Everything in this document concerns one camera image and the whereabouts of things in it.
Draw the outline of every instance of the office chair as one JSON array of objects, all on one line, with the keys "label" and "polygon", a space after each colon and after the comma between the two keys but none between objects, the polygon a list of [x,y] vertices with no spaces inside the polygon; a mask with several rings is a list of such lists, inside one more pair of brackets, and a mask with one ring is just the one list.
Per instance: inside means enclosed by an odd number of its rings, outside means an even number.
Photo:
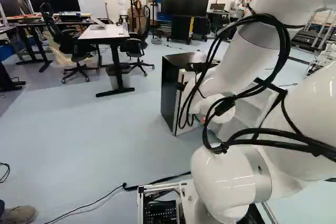
[{"label": "office chair", "polygon": [[70,69],[64,69],[63,74],[67,74],[62,78],[62,83],[66,83],[67,79],[73,76],[76,73],[81,73],[85,77],[85,81],[89,82],[89,77],[84,72],[86,70],[95,70],[99,72],[99,67],[90,68],[86,64],[80,65],[79,62],[85,60],[86,58],[92,57],[90,52],[98,51],[99,48],[96,48],[92,45],[76,45],[76,40],[80,36],[75,29],[65,29],[60,30],[56,25],[52,15],[54,11],[49,3],[43,3],[40,7],[40,12],[46,23],[47,29],[50,32],[50,35],[53,38],[53,41],[49,43],[49,47],[53,53],[57,54],[69,54],[71,55],[71,61],[76,63],[76,67]]},{"label": "office chair", "polygon": [[122,45],[122,47],[120,47],[120,51],[121,52],[126,52],[127,56],[130,57],[130,59],[131,58],[137,58],[136,62],[130,63],[130,65],[132,65],[131,70],[138,67],[143,72],[143,75],[147,76],[148,74],[143,69],[143,66],[152,67],[152,69],[155,69],[154,64],[147,64],[147,63],[144,63],[143,60],[140,60],[140,58],[145,55],[145,53],[143,51],[143,48],[142,48],[142,41],[141,40],[135,39],[135,38],[128,39],[127,41],[125,41],[125,43]]},{"label": "office chair", "polygon": [[138,67],[138,68],[141,69],[144,76],[147,76],[148,74],[143,69],[143,66],[152,67],[152,69],[155,68],[154,64],[147,64],[147,63],[144,63],[143,60],[140,60],[140,58],[145,55],[143,49],[147,47],[147,43],[144,40],[148,37],[148,33],[149,33],[149,29],[150,29],[150,17],[149,17],[150,14],[149,14],[149,12],[150,12],[149,8],[147,6],[145,6],[144,7],[144,14],[147,17],[147,19],[146,19],[146,25],[145,25],[145,28],[144,28],[144,32],[142,32],[143,29],[140,28],[137,33],[129,33],[131,38],[126,40],[120,46],[120,51],[121,52],[126,52],[126,54],[128,55],[128,57],[130,57],[130,59],[137,58],[136,62],[130,63],[130,65],[133,65],[131,70]]}]

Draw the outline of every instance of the person's foot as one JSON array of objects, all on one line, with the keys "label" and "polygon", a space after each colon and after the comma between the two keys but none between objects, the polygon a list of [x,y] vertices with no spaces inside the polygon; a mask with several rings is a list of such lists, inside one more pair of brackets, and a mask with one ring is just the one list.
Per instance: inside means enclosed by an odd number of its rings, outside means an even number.
[{"label": "person's foot", "polygon": [[36,210],[31,206],[6,208],[0,224],[28,224],[35,219]]}]

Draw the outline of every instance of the black stand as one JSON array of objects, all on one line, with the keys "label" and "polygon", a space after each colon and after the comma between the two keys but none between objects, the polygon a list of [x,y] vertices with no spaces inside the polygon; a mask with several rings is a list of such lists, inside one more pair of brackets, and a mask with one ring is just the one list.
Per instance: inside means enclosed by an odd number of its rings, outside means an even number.
[{"label": "black stand", "polygon": [[12,81],[5,66],[0,61],[0,91],[20,90],[24,85],[26,85],[25,81]]},{"label": "black stand", "polygon": [[116,78],[117,78],[117,82],[118,82],[118,89],[98,93],[98,94],[96,94],[96,97],[106,97],[108,95],[121,94],[121,93],[127,93],[127,92],[135,91],[135,88],[124,88],[124,85],[122,83],[122,72],[121,72],[121,66],[120,66],[119,55],[118,55],[118,45],[117,44],[111,44],[111,51],[112,51],[113,63],[115,65],[115,71],[116,71],[116,74],[117,74]]},{"label": "black stand", "polygon": [[172,34],[169,39],[184,40],[187,45],[191,43],[191,38],[189,37],[191,16],[181,16],[174,15],[172,22]]},{"label": "black stand", "polygon": [[155,2],[155,0],[153,0],[153,2],[151,3],[151,6],[153,6],[152,8],[153,8],[153,23],[152,23],[152,27],[153,27],[153,29],[152,29],[152,39],[154,39],[154,33],[155,33],[155,30],[154,30],[154,7],[155,6],[158,6],[158,4]]},{"label": "black stand", "polygon": [[42,47],[42,43],[41,41],[39,40],[38,38],[38,35],[35,31],[35,28],[32,28],[30,30],[31,34],[33,35],[34,37],[34,40],[36,42],[36,45],[38,47],[38,50],[40,52],[40,54],[42,55],[42,59],[36,59],[35,57],[35,54],[34,54],[34,51],[33,49],[31,48],[30,44],[29,44],[29,41],[28,41],[28,38],[25,34],[25,31],[24,29],[22,28],[18,28],[18,34],[19,34],[19,37],[20,39],[23,41],[23,43],[25,44],[25,47],[30,55],[30,57],[32,58],[31,60],[24,60],[24,61],[20,61],[20,62],[17,62],[16,64],[17,65],[26,65],[26,64],[32,64],[32,63],[41,63],[41,62],[44,62],[44,65],[38,70],[40,73],[43,73],[44,70],[46,70],[50,63],[52,63],[52,60],[48,60],[44,50],[43,50],[43,47]]},{"label": "black stand", "polygon": [[130,1],[131,1],[131,19],[132,19],[131,31],[134,31],[133,5],[134,5],[135,0],[130,0]]}]

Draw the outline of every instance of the power cable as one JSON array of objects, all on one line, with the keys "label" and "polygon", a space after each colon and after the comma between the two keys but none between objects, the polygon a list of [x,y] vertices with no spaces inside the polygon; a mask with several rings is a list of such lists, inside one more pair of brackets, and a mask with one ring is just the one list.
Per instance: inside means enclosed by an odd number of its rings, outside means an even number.
[{"label": "power cable", "polygon": [[123,183],[122,185],[116,187],[115,189],[113,189],[112,191],[110,191],[108,194],[106,194],[104,197],[102,197],[102,198],[96,200],[95,202],[92,202],[92,203],[87,204],[87,205],[85,205],[85,206],[81,206],[81,207],[78,207],[78,208],[76,208],[76,209],[74,209],[74,210],[71,210],[71,211],[67,212],[66,214],[63,214],[63,215],[61,215],[60,217],[57,217],[56,219],[51,220],[51,221],[49,221],[49,222],[46,222],[46,223],[44,223],[44,224],[50,224],[50,223],[53,223],[53,222],[55,222],[55,221],[57,221],[57,220],[59,220],[59,219],[61,219],[61,218],[67,217],[67,215],[69,215],[69,214],[71,214],[71,213],[73,213],[73,212],[75,212],[75,211],[77,211],[77,210],[79,210],[79,209],[86,208],[86,207],[90,207],[90,206],[92,206],[92,205],[98,203],[99,201],[101,201],[101,200],[107,198],[108,196],[110,196],[110,195],[111,195],[113,192],[115,192],[117,189],[123,187],[124,184],[126,184],[126,183]]},{"label": "power cable", "polygon": [[6,166],[7,167],[7,171],[5,172],[5,174],[0,178],[0,184],[4,183],[6,181],[6,179],[8,178],[10,171],[11,171],[11,167],[6,164],[6,163],[0,163],[0,166]]},{"label": "power cable", "polygon": [[[149,183],[148,185],[162,183],[162,182],[165,182],[165,181],[168,181],[168,180],[172,180],[172,179],[175,179],[175,178],[179,178],[179,177],[182,177],[182,176],[185,176],[185,175],[189,175],[189,174],[191,174],[191,172],[186,172],[186,173],[182,173],[182,174],[179,174],[179,175],[173,175],[173,176],[169,176],[169,177],[161,178],[161,179],[158,179],[158,180],[155,180],[155,181]],[[59,217],[57,217],[57,218],[55,218],[55,219],[49,221],[49,222],[46,222],[46,223],[44,223],[44,224],[50,224],[50,223],[53,223],[53,222],[55,222],[55,221],[57,221],[57,220],[60,220],[60,219],[62,219],[62,218],[66,218],[66,217],[68,217],[69,214],[71,214],[71,213],[73,213],[73,212],[75,212],[75,211],[77,211],[77,210],[79,210],[79,209],[86,208],[86,207],[90,207],[90,206],[92,206],[92,205],[94,205],[94,204],[96,204],[96,203],[102,201],[103,199],[107,198],[107,197],[110,196],[113,192],[115,192],[117,189],[119,189],[119,188],[121,188],[121,187],[122,187],[125,191],[135,191],[135,190],[137,190],[138,187],[139,187],[139,186],[126,187],[126,185],[127,185],[127,183],[122,183],[122,185],[116,187],[116,188],[113,189],[111,192],[109,192],[108,194],[106,194],[104,197],[102,197],[102,198],[96,200],[95,202],[92,202],[92,203],[90,203],[90,204],[87,204],[87,205],[78,207],[78,208],[76,208],[76,209],[74,209],[74,210],[71,210],[71,211],[69,211],[69,212],[67,212],[67,213],[65,213],[65,214],[63,214],[63,215],[61,215],[61,216],[59,216]]]}]

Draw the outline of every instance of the metal frame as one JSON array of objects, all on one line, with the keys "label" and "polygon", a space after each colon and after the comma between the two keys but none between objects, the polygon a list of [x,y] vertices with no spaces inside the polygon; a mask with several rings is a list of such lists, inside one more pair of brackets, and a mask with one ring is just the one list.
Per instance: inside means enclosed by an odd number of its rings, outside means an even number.
[{"label": "metal frame", "polygon": [[181,183],[170,183],[160,185],[144,185],[138,187],[138,193],[136,195],[136,203],[138,206],[138,224],[143,224],[143,210],[144,210],[144,198],[146,193],[153,193],[159,191],[167,191],[180,188]]}]

